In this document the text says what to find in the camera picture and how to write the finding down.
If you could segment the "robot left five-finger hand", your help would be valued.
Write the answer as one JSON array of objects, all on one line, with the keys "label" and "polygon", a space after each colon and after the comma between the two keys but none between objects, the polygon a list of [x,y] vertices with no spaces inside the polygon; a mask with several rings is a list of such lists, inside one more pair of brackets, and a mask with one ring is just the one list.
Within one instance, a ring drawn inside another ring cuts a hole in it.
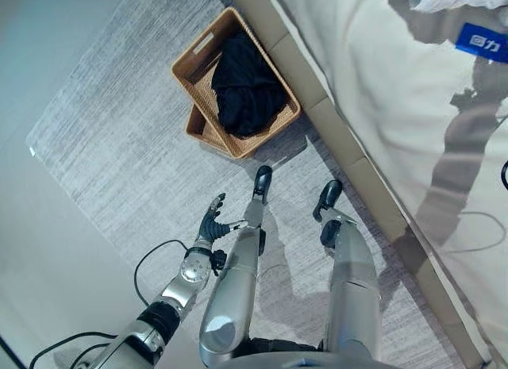
[{"label": "robot left five-finger hand", "polygon": [[232,231],[243,229],[248,225],[247,220],[239,220],[230,223],[220,223],[216,218],[220,215],[219,208],[225,200],[225,193],[221,193],[210,203],[198,230],[197,240],[205,240],[211,244]]}]

